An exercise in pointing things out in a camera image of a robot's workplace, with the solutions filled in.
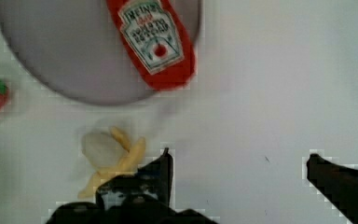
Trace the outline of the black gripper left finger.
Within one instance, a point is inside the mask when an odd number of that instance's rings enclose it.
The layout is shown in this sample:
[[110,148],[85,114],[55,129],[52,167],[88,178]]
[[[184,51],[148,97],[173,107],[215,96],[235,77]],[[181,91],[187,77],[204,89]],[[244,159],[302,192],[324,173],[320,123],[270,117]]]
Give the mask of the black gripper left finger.
[[173,157],[167,148],[133,175],[101,185],[95,201],[59,206],[46,224],[218,224],[193,210],[170,208]]

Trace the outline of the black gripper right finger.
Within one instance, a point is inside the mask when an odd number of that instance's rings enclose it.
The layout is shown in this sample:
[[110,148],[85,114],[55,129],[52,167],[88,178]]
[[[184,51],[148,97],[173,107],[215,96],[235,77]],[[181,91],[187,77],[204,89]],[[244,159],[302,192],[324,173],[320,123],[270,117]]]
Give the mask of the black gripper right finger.
[[352,224],[358,224],[358,170],[312,153],[306,162],[307,179]]

